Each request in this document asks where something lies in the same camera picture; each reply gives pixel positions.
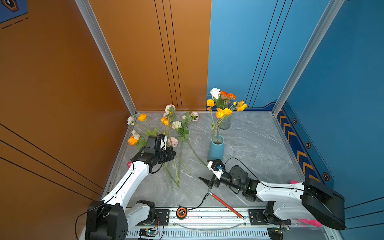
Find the blue ceramic cylinder vase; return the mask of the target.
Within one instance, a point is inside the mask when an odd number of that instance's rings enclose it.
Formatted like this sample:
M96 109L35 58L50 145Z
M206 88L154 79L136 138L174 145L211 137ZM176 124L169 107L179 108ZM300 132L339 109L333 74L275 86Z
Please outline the blue ceramic cylinder vase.
M225 140L221 135L215 135L211 140L208 160L223 160L224 159Z

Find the yellow poppy flower bunch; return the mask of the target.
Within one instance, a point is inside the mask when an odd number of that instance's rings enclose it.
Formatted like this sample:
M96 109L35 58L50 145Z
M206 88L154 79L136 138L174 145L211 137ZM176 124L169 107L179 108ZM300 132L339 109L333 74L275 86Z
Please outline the yellow poppy flower bunch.
M242 112L248 107L244 101L234 102L230 105L229 108L224 108L224 109L219 108L217 106L217 102L215 102L213 99L207 100L206 104L207 104L207 110L209 111L209 113L211 113L211 118L212 118L211 129L213 131L213 134L212 134L213 142L219 139L220 124L224 120L230 118L230 116L233 114L233 110L236 110L237 112Z

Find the white rose flower stem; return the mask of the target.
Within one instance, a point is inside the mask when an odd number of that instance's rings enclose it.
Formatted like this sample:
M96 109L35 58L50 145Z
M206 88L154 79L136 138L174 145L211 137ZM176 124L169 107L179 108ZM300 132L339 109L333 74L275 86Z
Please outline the white rose flower stem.
M210 94L211 94L211 97L212 97L212 100L209 102L210 105L210 111L211 111L211 115L212 115L212 121L213 121L213 135L212 135L212 140L214 139L215 137L215 134L217 132L217 128L218 128L218 121L214 120L214 117L213 117L213 112L212 112L212 108L213 107L217 107L217 102L218 100L220 99L220 89L218 88L213 88L210 90Z

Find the orange gerbera flower stem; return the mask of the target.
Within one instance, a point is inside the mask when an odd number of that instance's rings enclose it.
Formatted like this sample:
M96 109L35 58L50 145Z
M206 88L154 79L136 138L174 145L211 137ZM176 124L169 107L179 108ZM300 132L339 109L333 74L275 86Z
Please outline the orange gerbera flower stem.
M237 99L236 95L232 93L227 93L225 91L220 91L220 99L217 102L217 110L218 109L224 110L226 108L230 109L233 106L233 103L236 101L236 99ZM220 134L220 130L221 129L219 128L219 125L218 125L217 135Z

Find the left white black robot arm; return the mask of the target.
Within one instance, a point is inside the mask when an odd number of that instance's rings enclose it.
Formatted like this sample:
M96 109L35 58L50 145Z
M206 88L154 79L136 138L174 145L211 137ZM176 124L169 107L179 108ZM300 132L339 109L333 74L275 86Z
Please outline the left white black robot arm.
M115 188L101 201L93 201L86 211L86 240L124 240L128 231L141 222L155 219L155 204L140 200L127 209L140 183L153 167L172 161L176 152L167 145L168 137L148 137L146 146L132 158L132 164Z

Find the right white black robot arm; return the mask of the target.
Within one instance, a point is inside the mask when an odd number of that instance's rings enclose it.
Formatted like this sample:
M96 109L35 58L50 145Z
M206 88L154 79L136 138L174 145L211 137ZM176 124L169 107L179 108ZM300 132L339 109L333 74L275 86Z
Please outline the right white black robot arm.
M314 179L303 183L273 184L251 179L240 166L226 172L224 164L210 161L212 178L201 178L209 189L220 184L239 191L250 202L265 202L263 212L269 224L278 225L291 219L315 220L334 230L345 230L345 198Z

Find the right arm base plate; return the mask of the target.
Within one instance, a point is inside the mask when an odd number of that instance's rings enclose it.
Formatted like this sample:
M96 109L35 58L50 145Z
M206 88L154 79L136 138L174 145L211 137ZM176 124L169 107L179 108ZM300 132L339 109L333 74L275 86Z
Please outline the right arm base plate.
M248 213L252 226L290 226L292 224L291 220L281 221L274 215L267 217L262 209L249 209Z

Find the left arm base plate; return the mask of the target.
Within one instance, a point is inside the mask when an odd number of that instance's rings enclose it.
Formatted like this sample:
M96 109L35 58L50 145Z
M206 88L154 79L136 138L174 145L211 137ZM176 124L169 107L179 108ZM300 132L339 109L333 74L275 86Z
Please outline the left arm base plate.
M137 224L137 226L155 226L158 223L158 220L164 225L169 225L170 220L170 210L169 209L156 209L154 217L150 217L149 220L144 220Z

